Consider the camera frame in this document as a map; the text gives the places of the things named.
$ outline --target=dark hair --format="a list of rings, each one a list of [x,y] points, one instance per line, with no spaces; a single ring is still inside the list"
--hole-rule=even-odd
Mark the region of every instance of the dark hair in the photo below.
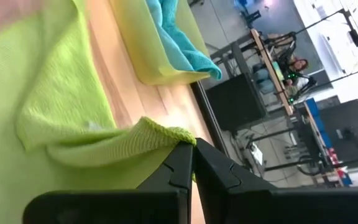
[[[307,59],[296,59],[292,63],[292,65],[295,65],[295,63],[300,62],[300,61],[304,61],[305,64],[300,69],[296,69],[294,72],[301,72],[301,71],[305,70],[309,66],[309,61],[307,61]]]

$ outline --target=black stand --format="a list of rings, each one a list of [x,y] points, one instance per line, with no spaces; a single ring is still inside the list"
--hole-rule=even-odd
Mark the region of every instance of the black stand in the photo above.
[[[271,137],[277,136],[279,134],[289,133],[289,132],[294,131],[294,130],[296,130],[296,128],[288,128],[288,129],[285,129],[285,130],[277,131],[275,133],[267,134],[265,136],[261,136],[261,137],[257,137],[257,138],[253,138],[254,135],[251,134],[248,137],[249,141],[248,141],[248,143],[246,145],[246,149],[251,150],[251,148],[252,148],[251,145],[252,145],[253,142],[257,142],[257,141],[260,141],[260,140],[263,140],[263,139],[271,138]],[[323,165],[322,168],[323,167],[325,167],[325,168],[323,168],[324,170],[321,169],[319,174],[324,174],[325,172],[332,171],[333,169],[338,169],[338,168],[349,166],[351,164],[357,164],[358,163],[358,159],[354,159],[354,160],[346,161],[346,162],[341,162],[341,163],[338,163],[338,164],[332,164],[332,163],[326,162],[326,161],[327,161],[326,159],[323,159],[320,156],[320,157],[318,157],[318,159],[310,158],[310,159],[305,159],[305,160],[299,160],[297,162],[289,162],[287,164],[282,164],[282,165],[279,165],[279,166],[266,167],[264,169],[264,172],[283,169],[283,168],[288,168],[288,167],[299,166],[299,165],[303,165],[303,164],[321,164],[321,165]]]
[[[358,188],[278,189],[202,139],[180,143],[137,189],[38,196],[23,223],[189,224],[193,172],[207,224],[358,223]]]
[[[256,10],[253,13],[249,13],[246,7],[244,7],[244,10],[240,12],[240,15],[244,18],[249,29],[253,29],[253,23],[261,17],[259,10]]]

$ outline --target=folded towel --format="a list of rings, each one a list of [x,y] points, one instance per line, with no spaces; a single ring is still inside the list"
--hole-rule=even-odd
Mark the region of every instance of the folded towel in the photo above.
[[[171,65],[177,70],[208,72],[215,79],[222,71],[190,42],[176,26],[178,0],[146,0]]]
[[[147,118],[115,127],[85,0],[45,1],[0,31],[0,223],[21,223],[24,207],[48,191],[136,188],[181,140],[195,144]]]

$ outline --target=blue object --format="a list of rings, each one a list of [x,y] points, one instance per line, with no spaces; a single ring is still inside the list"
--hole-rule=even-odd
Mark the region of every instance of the blue object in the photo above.
[[[169,62],[177,70],[208,72],[220,80],[222,71],[176,26],[178,0],[146,0]]]
[[[320,132],[321,139],[323,139],[324,145],[329,149],[333,147],[333,144],[325,132],[324,123],[320,118],[319,109],[317,107],[317,103],[315,102],[314,98],[306,100],[306,104],[309,108],[309,111],[316,123],[317,129]],[[345,172],[345,175],[341,177],[342,183],[345,187],[348,187],[352,184],[352,179],[350,178],[349,174]]]
[[[266,68],[261,68],[254,73],[257,81],[257,86],[262,94],[274,92],[274,83],[270,79],[269,71]]]

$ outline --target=cable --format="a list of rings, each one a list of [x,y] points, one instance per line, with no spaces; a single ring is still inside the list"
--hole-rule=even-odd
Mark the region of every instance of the cable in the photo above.
[[[253,57],[255,54],[257,54],[258,52],[254,52],[252,55],[244,58],[245,61],[248,61],[251,57]],[[236,60],[234,59],[235,65],[232,65],[231,70],[232,70],[232,74],[234,74],[235,76],[237,75],[237,68],[239,67],[238,63],[236,62]]]
[[[344,12],[344,9],[340,9],[340,10],[338,10],[338,11],[332,13],[331,15],[326,16],[325,18],[320,19],[319,21],[314,22],[314,23],[310,24],[309,26],[307,26],[307,27],[305,27],[305,28],[303,28],[303,29],[298,30],[297,32],[295,32],[295,35],[300,34],[300,33],[302,33],[303,31],[306,31],[307,29],[309,29],[310,27],[313,27],[313,26],[319,24],[320,22],[323,22],[323,21],[327,20],[328,18],[330,18],[330,17],[336,15],[337,13],[342,13],[342,12]]]
[[[218,14],[217,14],[217,12],[216,12],[215,6],[214,6],[214,4],[213,4],[212,2],[211,2],[211,5],[212,5],[212,8],[213,8],[213,10],[214,10],[214,12],[215,12],[216,18],[218,18],[218,22],[219,22],[219,25],[221,26],[221,29],[222,29],[222,31],[223,31],[224,38],[226,38],[226,41],[227,41],[227,43],[229,44],[229,43],[230,43],[230,42],[229,42],[229,38],[227,37],[227,35],[226,35],[226,33],[225,33],[224,29],[223,29],[222,22],[221,22],[221,20],[219,19],[219,16],[218,16]]]
[[[310,155],[303,155],[301,157],[299,157],[298,159],[298,162],[302,162],[304,160],[313,160],[313,158],[310,156]],[[310,163],[307,163],[305,164],[307,166],[309,166],[309,170],[308,171],[305,171],[302,169],[302,166],[297,166],[296,168],[298,169],[299,172],[301,172],[303,175],[307,175],[307,176],[310,176],[310,177],[314,177],[315,175],[318,175],[318,174],[321,174],[323,172],[323,165],[320,164],[318,161],[313,161],[313,162],[310,162]],[[313,167],[317,167],[317,171],[314,171],[312,172],[311,169]]]
[[[307,95],[305,96],[305,98],[302,99],[302,101],[296,102],[296,103],[297,103],[297,104],[299,104],[299,103],[304,103],[306,100],[308,100],[309,96],[310,96],[312,93],[313,93],[313,92],[309,92],[309,94],[307,94]]]
[[[266,126],[265,126],[265,123],[262,123],[262,125],[264,126],[265,131],[267,131]],[[278,154],[277,154],[277,152],[276,152],[276,149],[274,148],[274,145],[273,145],[273,143],[272,143],[272,140],[271,140],[270,138],[268,138],[268,141],[270,142],[270,145],[272,146],[272,149],[273,149],[274,154],[276,155],[277,161],[280,161],[280,158],[278,158]],[[283,174],[284,174],[285,180],[288,182],[284,170],[283,170]]]
[[[236,60],[232,61],[232,59],[230,59],[230,60],[228,60],[227,62],[229,62],[231,73],[232,73],[234,76],[237,76],[237,70],[236,70],[236,68],[238,67],[238,65],[237,65]]]
[[[236,153],[237,158],[242,164],[244,164],[244,157],[239,155],[239,152],[237,151],[237,144],[235,143],[235,139],[232,134],[230,134],[230,143],[234,148],[234,152]]]
[[[273,137],[270,137],[269,139],[273,139],[273,140],[276,140],[276,141],[279,141],[279,142],[282,142],[282,143],[285,143],[285,144],[288,144],[288,145],[292,145],[292,143],[289,143],[289,142],[284,141],[284,140],[281,140],[281,139],[277,139],[277,138],[273,138]]]
[[[289,175],[288,177],[284,177],[284,178],[281,178],[281,179],[278,179],[278,180],[266,180],[266,181],[269,181],[270,183],[275,183],[275,182],[279,182],[279,181],[282,181],[282,180],[287,180],[288,178],[293,177],[297,173],[299,173],[299,171],[294,172],[293,174]]]
[[[350,73],[350,74],[348,74],[348,75],[346,75],[346,76],[344,76],[344,77],[339,77],[339,78],[337,78],[337,79],[334,79],[334,80],[328,81],[328,82],[323,83],[323,84],[321,84],[321,85],[314,86],[313,88],[310,88],[310,90],[312,90],[312,89],[314,89],[314,88],[316,88],[316,87],[320,87],[320,86],[324,86],[324,85],[331,84],[331,83],[333,83],[333,82],[336,82],[336,81],[342,80],[342,79],[344,79],[344,78],[347,78],[347,77],[349,77],[349,76],[356,75],[356,74],[358,74],[358,71],[357,71],[357,72]]]

